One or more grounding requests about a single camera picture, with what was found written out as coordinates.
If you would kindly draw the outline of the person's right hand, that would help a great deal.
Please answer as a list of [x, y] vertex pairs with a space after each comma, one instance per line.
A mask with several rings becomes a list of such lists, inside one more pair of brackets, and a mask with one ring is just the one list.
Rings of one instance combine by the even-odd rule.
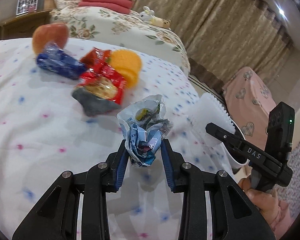
[[260, 209], [261, 215], [274, 232], [280, 231], [285, 233], [289, 229], [292, 223], [289, 204], [278, 199], [276, 190], [273, 190], [271, 193], [265, 193], [253, 189], [250, 176], [242, 178], [238, 185], [246, 193], [250, 201]]

